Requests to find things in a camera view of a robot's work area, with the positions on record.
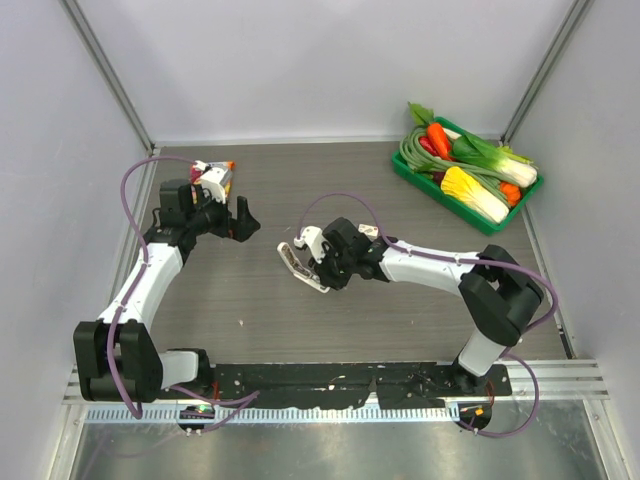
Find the white stapler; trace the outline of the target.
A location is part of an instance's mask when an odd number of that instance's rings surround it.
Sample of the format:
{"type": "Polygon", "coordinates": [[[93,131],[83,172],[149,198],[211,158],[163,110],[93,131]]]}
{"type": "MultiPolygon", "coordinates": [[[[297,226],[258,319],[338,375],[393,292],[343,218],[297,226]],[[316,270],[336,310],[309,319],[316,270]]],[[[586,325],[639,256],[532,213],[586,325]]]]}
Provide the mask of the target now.
{"type": "Polygon", "coordinates": [[[281,242],[277,247],[277,252],[288,270],[296,279],[320,293],[325,294],[329,291],[328,287],[325,287],[320,283],[320,279],[316,274],[303,266],[287,242],[281,242]]]}

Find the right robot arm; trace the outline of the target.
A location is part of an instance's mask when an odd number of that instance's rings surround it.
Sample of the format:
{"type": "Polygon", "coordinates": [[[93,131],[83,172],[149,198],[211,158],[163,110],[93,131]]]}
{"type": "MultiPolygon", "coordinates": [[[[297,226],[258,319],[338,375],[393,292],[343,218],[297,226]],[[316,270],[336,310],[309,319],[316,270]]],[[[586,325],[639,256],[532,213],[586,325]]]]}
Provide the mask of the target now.
{"type": "Polygon", "coordinates": [[[451,380],[465,395],[486,385],[494,362],[518,343],[544,299],[531,276],[496,245],[466,253],[426,249],[381,234],[371,237],[344,217],[323,229],[303,228],[294,243],[310,253],[309,268],[329,289],[341,290],[357,275],[460,297],[474,330],[453,362],[451,380]]]}

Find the white staple box sleeve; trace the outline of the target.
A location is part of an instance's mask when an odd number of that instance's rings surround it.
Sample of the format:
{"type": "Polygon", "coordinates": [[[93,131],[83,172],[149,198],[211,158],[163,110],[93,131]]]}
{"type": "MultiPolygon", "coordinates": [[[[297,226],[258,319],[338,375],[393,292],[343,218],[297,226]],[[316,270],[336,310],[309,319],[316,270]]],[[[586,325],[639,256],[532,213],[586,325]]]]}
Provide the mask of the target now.
{"type": "Polygon", "coordinates": [[[371,238],[376,238],[379,236],[379,229],[376,226],[372,225],[359,224],[358,231],[371,238]]]}

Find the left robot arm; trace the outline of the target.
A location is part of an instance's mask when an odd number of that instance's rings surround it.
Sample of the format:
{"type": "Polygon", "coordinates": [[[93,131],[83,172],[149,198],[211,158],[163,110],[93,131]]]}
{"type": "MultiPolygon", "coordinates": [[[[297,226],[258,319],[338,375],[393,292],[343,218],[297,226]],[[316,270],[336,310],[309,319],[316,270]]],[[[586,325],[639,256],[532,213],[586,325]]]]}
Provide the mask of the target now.
{"type": "Polygon", "coordinates": [[[162,183],[160,204],[127,280],[97,320],[79,323],[73,333],[85,400],[122,401],[136,407],[167,397],[175,385],[193,399],[211,391],[214,370],[206,351],[174,348],[161,353],[150,329],[199,236],[244,242],[260,229],[245,197],[238,197],[231,210],[218,198],[219,191],[213,184],[194,185],[186,179],[162,183]]]}

